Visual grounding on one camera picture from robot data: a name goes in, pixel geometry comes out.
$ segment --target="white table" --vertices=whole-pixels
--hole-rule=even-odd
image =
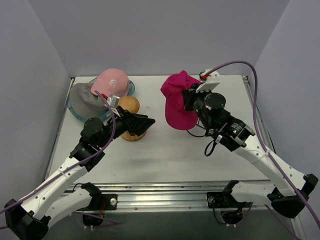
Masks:
[[[134,96],[140,102],[138,113],[155,119],[145,137],[137,142],[122,138],[104,151],[99,164],[78,182],[102,183],[173,183],[229,180],[266,180],[245,159],[218,145],[210,157],[204,155],[211,138],[198,138],[186,131],[171,128],[165,120],[165,97],[160,88],[168,76],[130,76],[135,84]],[[76,83],[92,77],[76,77]],[[226,98],[225,109],[253,128],[253,110],[240,75],[222,75],[216,92]],[[83,123],[67,109],[53,162],[52,174],[74,149],[80,139]]]

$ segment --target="magenta baseball cap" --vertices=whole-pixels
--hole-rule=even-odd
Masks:
[[[129,91],[129,78],[122,70],[110,68],[97,77],[91,87],[91,93],[97,95],[96,90],[107,96],[126,96]]]
[[[176,73],[167,78],[161,87],[166,98],[165,119],[174,129],[189,130],[196,126],[198,116],[194,111],[186,111],[182,90],[188,90],[192,84],[201,82],[189,76],[186,71]]]

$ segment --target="purple cable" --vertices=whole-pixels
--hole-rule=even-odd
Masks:
[[[112,225],[118,225],[119,224],[117,221],[114,221],[114,220],[111,220],[111,219],[108,219],[108,218],[104,218],[104,217],[101,217],[101,216],[97,216],[97,215],[94,215],[94,214],[91,214],[91,213],[82,212],[82,211],[75,211],[72,214],[78,214],[78,215],[85,215],[85,216],[93,217],[93,218],[96,218],[96,219],[100,219],[100,220],[103,220],[103,221],[110,222],[110,223],[112,223]]]
[[[253,124],[254,124],[254,128],[255,128],[255,131],[256,131],[256,136],[257,136],[257,138],[259,140],[259,143],[260,143],[262,149],[265,152],[267,152],[267,148],[266,148],[266,146],[264,144],[264,141],[262,140],[262,137],[261,137],[259,129],[258,129],[258,124],[257,124],[258,75],[257,75],[255,67],[251,63],[249,63],[247,61],[235,60],[235,61],[229,61],[229,62],[226,62],[224,64],[221,64],[220,66],[217,66],[214,69],[208,71],[205,75],[211,74],[212,72],[217,71],[218,69],[223,68],[223,67],[228,66],[228,65],[231,65],[231,64],[245,64],[245,65],[248,65],[252,69],[253,76],[254,76]],[[308,208],[308,210],[311,213],[311,215],[313,216],[316,224],[318,225],[318,228],[320,229],[320,220],[319,220],[317,214],[315,213],[315,211],[312,209],[312,207],[308,203],[308,201],[304,198],[304,196],[299,192],[299,190],[296,188],[296,186],[293,184],[293,182],[289,179],[289,177],[286,175],[286,173],[282,170],[282,168],[279,166],[279,164],[277,163],[275,158],[270,153],[268,154],[268,156],[270,157],[271,161],[276,166],[276,168],[279,170],[279,172],[283,175],[284,179],[292,187],[294,192],[302,200],[303,204]]]
[[[249,208],[248,208],[248,211],[246,211],[246,213],[245,213],[245,215],[243,216],[243,218],[242,218],[237,224],[235,224],[236,226],[238,226],[240,223],[242,223],[242,222],[245,220],[245,218],[246,218],[246,217],[248,216],[248,214],[250,213],[250,210],[251,210],[252,206],[253,206],[253,203],[250,204],[250,206],[249,206]],[[224,212],[224,213],[221,214],[221,218],[224,220],[224,215],[225,215],[225,214],[234,213],[234,212],[237,212],[237,211],[226,211],[226,212]]]
[[[68,167],[66,170],[62,171],[61,173],[59,173],[58,175],[54,176],[50,181],[46,182],[44,185],[40,186],[39,188],[37,188],[36,190],[34,190],[32,193],[30,193],[29,195],[25,196],[24,198],[20,199],[19,201],[5,207],[4,209],[0,210],[0,215],[3,214],[5,211],[8,211],[9,209],[18,206],[20,204],[22,204],[25,200],[31,198],[32,196],[36,195],[38,192],[40,192],[42,189],[44,189],[46,186],[48,186],[49,184],[51,184],[52,182],[54,182],[55,180],[57,180],[60,176],[62,176],[63,174],[67,173],[68,171],[70,171],[71,169],[73,169],[74,167],[78,166],[78,165],[84,165],[85,163],[87,163],[88,161],[90,161],[91,159],[93,159],[95,156],[99,155],[100,153],[102,153],[108,146],[109,144],[112,142],[115,133],[116,133],[116,117],[114,112],[112,111],[111,107],[109,106],[108,102],[106,101],[106,99],[100,94],[100,92],[95,91],[96,94],[98,94],[98,96],[100,98],[102,98],[102,100],[104,101],[105,105],[107,106],[109,112],[111,113],[111,118],[112,118],[112,133],[110,136],[109,141],[99,150],[97,151],[95,154],[73,164],[72,166]]]
[[[297,240],[301,240],[301,238],[299,238],[298,236],[296,236],[296,234],[294,233],[294,231],[292,231],[290,229],[290,227],[288,227],[283,221],[282,219],[274,212],[272,211],[272,209],[268,206],[265,205],[265,207],[270,211],[270,213],[272,213],[272,215],[281,223],[281,225]]]

